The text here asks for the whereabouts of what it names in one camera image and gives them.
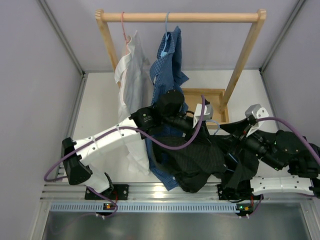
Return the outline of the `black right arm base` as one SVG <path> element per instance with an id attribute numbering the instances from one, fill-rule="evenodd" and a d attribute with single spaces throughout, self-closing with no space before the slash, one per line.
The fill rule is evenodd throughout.
<path id="1" fill-rule="evenodd" d="M 244 201 L 244 200 L 259 200 L 261 195 L 254 195 L 253 189 L 250 186 L 239 186 L 238 188 L 224 188 L 222 184 L 217 185 L 217 193 L 219 200 L 225 201 Z"/>

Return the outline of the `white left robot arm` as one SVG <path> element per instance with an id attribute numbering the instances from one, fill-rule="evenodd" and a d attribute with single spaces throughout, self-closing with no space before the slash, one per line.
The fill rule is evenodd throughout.
<path id="1" fill-rule="evenodd" d="M 122 145 L 135 143 L 148 138 L 156 145 L 177 151 L 188 147 L 198 136 L 203 122 L 213 116 L 210 102 L 203 96 L 197 104 L 193 117 L 182 112 L 185 97 L 180 91 L 169 90 L 160 96 L 156 103 L 143 107 L 115 126 L 98 134 L 73 140 L 68 137 L 62 141 L 62 163 L 66 178 L 71 186 L 84 184 L 93 189 L 103 200 L 113 195 L 113 184 L 110 177 L 91 164 L 102 153 L 112 151 Z M 189 135 L 189 140 L 180 146 L 161 143 L 154 135 L 162 131 L 163 125 L 176 128 Z"/>

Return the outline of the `light blue wire hanger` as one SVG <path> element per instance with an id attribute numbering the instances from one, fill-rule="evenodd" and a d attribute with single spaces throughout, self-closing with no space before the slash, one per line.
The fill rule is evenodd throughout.
<path id="1" fill-rule="evenodd" d="M 239 160 L 232 153 L 232 136 L 230 134 L 218 134 L 222 125 L 215 120 L 209 120 L 215 125 L 213 134 L 208 138 L 208 149 L 206 150 L 206 163 L 209 173 L 215 176 L 233 174 L 238 166 Z"/>

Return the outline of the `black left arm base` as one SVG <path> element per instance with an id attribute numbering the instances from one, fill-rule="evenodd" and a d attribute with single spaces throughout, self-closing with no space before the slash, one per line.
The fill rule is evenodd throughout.
<path id="1" fill-rule="evenodd" d="M 102 196 L 107 197 L 110 200 L 127 200 L 129 195 L 129 185 L 128 184 L 115 184 L 113 190 L 105 190 L 100 193 Z M 85 200 L 103 200 L 102 197 L 96 195 L 88 188 L 85 191 Z"/>

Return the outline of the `dark pinstriped shirt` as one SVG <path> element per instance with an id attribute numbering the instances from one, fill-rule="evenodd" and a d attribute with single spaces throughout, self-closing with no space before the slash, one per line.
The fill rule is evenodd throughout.
<path id="1" fill-rule="evenodd" d="M 152 142 L 152 160 L 155 166 L 175 177 L 175 180 L 185 192 L 196 193 L 208 181 L 210 176 L 215 176 L 221 180 L 224 188 L 237 189 L 241 182 L 250 180 L 258 172 L 259 159 L 249 151 L 237 152 L 238 136 L 243 129 L 244 121 L 223 124 L 222 129 L 231 135 L 233 146 L 232 153 L 239 160 L 235 172 L 232 174 L 213 175 L 209 173 L 206 163 L 206 151 L 209 146 L 210 133 L 206 125 L 202 125 L 196 139 L 186 148 L 180 150 L 165 149 Z M 177 147 L 186 143 L 190 135 L 170 130 L 167 125 L 163 125 L 162 131 L 154 138 L 159 142 Z"/>

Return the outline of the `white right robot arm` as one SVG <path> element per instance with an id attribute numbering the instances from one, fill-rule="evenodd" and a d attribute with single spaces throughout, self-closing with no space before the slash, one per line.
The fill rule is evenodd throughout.
<path id="1" fill-rule="evenodd" d="M 319 198 L 319 146 L 293 132 L 258 130 L 250 136 L 231 134 L 219 146 L 227 170 L 221 185 L 230 198 L 248 199 L 269 193 L 297 193 Z"/>

